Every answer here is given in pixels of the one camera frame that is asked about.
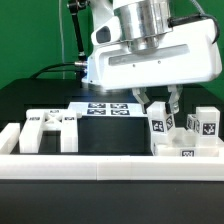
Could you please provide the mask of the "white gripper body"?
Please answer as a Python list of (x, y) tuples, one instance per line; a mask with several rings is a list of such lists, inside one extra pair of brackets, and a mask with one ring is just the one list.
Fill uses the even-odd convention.
[(159, 46), (131, 52), (125, 42), (94, 45), (87, 82), (105, 90), (208, 82), (222, 71), (211, 19), (179, 25), (159, 37)]

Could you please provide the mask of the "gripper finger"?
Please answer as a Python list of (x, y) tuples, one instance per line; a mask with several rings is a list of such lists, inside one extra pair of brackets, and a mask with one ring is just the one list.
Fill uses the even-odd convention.
[(168, 92), (170, 93), (169, 101), (166, 103), (166, 110), (168, 114), (176, 114), (179, 112), (179, 99), (183, 87), (181, 85), (170, 85)]
[(150, 103), (150, 100), (146, 94), (146, 88), (133, 88), (132, 94), (137, 100), (137, 102), (140, 104), (142, 112), (146, 114), (146, 108), (147, 105)]

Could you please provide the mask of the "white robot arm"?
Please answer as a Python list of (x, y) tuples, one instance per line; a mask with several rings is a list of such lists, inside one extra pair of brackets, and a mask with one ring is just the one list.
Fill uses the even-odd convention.
[(148, 87), (166, 86), (166, 110), (177, 113), (182, 86), (222, 71), (216, 18), (199, 10), (173, 17), (170, 0), (89, 0), (93, 52), (82, 82), (101, 91), (130, 89), (146, 106)]

